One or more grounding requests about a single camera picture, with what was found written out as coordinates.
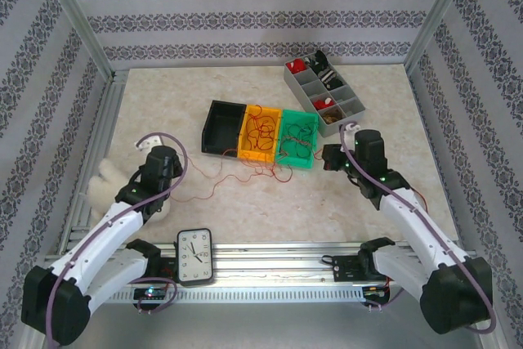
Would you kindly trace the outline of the white plush toy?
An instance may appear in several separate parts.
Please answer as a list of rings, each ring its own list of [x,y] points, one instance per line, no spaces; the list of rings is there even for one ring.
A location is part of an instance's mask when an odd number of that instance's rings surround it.
[[[136,171],[123,171],[110,159],[102,159],[99,174],[93,176],[87,186],[87,202],[90,207],[89,226],[94,228],[115,202],[117,193],[129,182]]]

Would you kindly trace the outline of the grey metal bottom plate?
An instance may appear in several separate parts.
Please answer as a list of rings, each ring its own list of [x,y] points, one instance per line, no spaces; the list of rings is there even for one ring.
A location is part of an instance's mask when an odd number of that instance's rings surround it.
[[[104,305],[65,349],[483,349],[473,333],[434,333],[417,305],[178,304],[155,315]]]

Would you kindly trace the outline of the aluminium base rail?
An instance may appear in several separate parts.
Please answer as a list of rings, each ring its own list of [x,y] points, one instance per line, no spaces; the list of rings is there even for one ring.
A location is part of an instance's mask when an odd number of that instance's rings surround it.
[[[162,257],[177,258],[175,244],[154,244]],[[251,243],[214,244],[214,280],[206,285],[218,286],[299,286],[334,282],[332,268],[323,264],[324,255],[356,255],[372,261],[375,251],[392,250],[400,254],[401,261],[423,275],[430,275],[432,268],[422,264],[422,259],[405,242],[391,244],[387,239],[376,239],[367,243]],[[58,259],[47,262],[48,268]],[[355,285],[371,285],[382,281],[349,282]],[[164,286],[165,283],[148,283]]]

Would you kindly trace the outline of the grey compartment organizer tray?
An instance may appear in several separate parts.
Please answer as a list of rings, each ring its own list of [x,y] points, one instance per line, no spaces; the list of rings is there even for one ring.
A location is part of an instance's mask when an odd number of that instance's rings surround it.
[[[295,58],[302,59],[305,56],[309,56],[310,53],[302,57]],[[345,122],[356,122],[358,123],[364,116],[366,108],[360,98],[356,95],[349,83],[342,77],[340,72],[335,68],[334,65],[329,61],[329,66],[327,68],[334,69],[338,77],[342,80],[343,85],[333,90],[327,90],[326,87],[318,78],[318,73],[313,71],[309,66],[307,70],[298,74],[291,74],[285,63],[284,66],[284,81],[287,83],[289,89],[292,91],[293,95],[297,98],[298,102],[302,108],[309,113],[317,114],[320,118],[319,133],[323,137],[332,136],[335,134],[340,125]],[[320,98],[330,97],[334,100],[334,107],[338,107],[344,115],[344,118],[341,121],[338,121],[334,124],[325,124],[321,118],[321,114],[325,112],[326,109],[316,110],[313,106],[313,102]]]

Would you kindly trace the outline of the black white rolled sock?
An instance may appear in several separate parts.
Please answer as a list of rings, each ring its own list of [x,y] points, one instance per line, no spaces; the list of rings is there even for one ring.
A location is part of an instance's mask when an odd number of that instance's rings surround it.
[[[303,60],[316,73],[329,66],[327,56],[321,50],[317,50],[314,54],[305,56]]]

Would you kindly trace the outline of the green plastic bin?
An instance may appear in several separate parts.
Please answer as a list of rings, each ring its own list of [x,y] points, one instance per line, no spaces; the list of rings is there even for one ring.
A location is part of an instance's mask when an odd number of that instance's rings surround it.
[[[317,114],[283,110],[275,162],[293,168],[312,168],[318,131]]]

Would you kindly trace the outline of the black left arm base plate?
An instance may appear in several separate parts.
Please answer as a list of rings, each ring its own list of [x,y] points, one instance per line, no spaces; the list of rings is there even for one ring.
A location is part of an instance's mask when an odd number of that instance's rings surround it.
[[[177,268],[177,259],[175,257],[149,259],[142,278],[146,279],[147,282],[154,278],[164,278],[177,283]]]

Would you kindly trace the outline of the aluminium side rail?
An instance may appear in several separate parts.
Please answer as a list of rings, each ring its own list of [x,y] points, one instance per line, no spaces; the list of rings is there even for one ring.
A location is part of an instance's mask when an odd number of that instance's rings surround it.
[[[87,200],[88,183],[91,177],[98,173],[100,161],[109,152],[128,74],[128,71],[116,71],[101,98],[73,198],[69,205],[67,220],[61,233],[58,253],[63,253],[67,249],[70,235],[75,231],[75,227],[89,228],[91,208]]]

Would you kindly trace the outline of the black white analog clock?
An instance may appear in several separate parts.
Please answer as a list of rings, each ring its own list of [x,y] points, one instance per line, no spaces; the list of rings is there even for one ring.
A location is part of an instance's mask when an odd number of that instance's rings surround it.
[[[208,228],[181,230],[177,234],[177,278],[184,287],[214,280],[212,232]]]

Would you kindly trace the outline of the black plastic bin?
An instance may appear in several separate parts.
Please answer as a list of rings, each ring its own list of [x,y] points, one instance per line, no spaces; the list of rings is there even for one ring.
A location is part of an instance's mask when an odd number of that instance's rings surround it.
[[[236,158],[246,109],[245,104],[213,100],[203,126],[201,151]]]

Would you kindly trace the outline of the black white striped sock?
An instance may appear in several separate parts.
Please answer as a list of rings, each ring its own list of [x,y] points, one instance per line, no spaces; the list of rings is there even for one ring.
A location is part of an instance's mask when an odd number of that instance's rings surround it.
[[[318,78],[327,90],[333,90],[343,85],[342,80],[334,69],[327,68],[320,71]]]

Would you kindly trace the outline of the aluminium frame post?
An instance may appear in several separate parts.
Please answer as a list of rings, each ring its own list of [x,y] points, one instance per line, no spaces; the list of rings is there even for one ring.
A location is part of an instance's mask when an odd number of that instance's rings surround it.
[[[91,58],[94,60],[104,79],[112,78],[114,76],[114,70],[78,0],[58,0],[58,2],[85,44]]]
[[[441,23],[447,9],[453,0],[435,0],[424,20],[422,27],[414,39],[408,54],[405,57],[405,73],[410,76],[416,68],[427,45],[432,40],[433,34]]]

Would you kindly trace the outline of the brown rolled sock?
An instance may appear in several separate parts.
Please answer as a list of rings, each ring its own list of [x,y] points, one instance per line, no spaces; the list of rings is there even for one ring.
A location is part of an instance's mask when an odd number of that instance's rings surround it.
[[[321,115],[325,124],[334,124],[344,118],[343,112],[338,107],[329,107]]]

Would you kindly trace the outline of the orange plastic bin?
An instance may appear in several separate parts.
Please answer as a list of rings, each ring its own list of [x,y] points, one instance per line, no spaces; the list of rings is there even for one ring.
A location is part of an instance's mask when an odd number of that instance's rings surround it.
[[[282,109],[247,105],[239,134],[239,159],[262,163],[275,161],[282,114]]]

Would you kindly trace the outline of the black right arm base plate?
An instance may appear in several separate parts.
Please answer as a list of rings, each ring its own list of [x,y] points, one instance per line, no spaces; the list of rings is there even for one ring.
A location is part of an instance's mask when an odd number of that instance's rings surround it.
[[[320,261],[332,268],[335,282],[385,281],[368,257],[324,255]]]

